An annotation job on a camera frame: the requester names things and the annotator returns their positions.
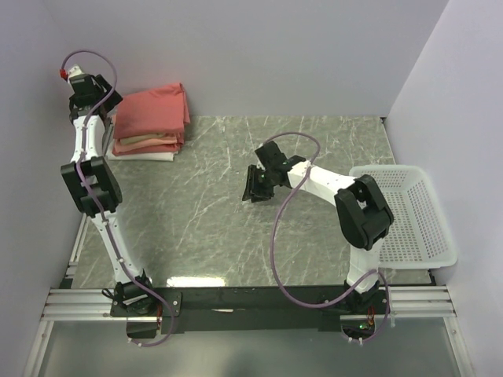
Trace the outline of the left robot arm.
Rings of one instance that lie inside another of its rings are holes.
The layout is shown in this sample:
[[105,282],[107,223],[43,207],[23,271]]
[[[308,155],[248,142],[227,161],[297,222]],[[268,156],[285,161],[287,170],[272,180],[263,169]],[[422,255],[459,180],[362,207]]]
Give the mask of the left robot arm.
[[132,255],[122,234],[119,205],[123,196],[105,157],[99,133],[110,123],[108,113],[122,97],[102,75],[91,75],[74,66],[61,70],[73,90],[69,98],[70,121],[75,129],[71,162],[61,166],[61,176],[78,211],[94,224],[105,245],[116,285],[101,293],[112,301],[114,317],[147,317],[158,310],[156,294],[145,270]]

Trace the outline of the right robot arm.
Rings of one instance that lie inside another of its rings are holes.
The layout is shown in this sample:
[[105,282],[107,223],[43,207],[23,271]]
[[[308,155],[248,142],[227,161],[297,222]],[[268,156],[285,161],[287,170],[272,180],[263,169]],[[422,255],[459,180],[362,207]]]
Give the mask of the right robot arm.
[[[259,165],[250,165],[243,201],[253,203],[274,197],[277,186],[291,189],[277,210],[270,236],[270,265],[281,293],[298,306],[325,309],[345,301],[353,313],[363,313],[373,303],[379,288],[380,251],[394,215],[375,179],[345,176],[314,165],[300,156],[286,157],[274,141],[255,150]],[[340,229],[351,245],[350,267],[345,292],[328,302],[307,303],[291,295],[281,282],[275,263],[275,239],[281,216],[293,196],[303,191],[323,199],[336,208]]]

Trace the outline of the red t-shirt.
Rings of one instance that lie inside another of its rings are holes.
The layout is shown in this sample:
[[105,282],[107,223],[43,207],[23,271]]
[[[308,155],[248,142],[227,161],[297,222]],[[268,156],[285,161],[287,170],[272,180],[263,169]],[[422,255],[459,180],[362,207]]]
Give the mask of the red t-shirt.
[[114,138],[180,134],[189,123],[185,88],[176,82],[126,95],[117,108]]

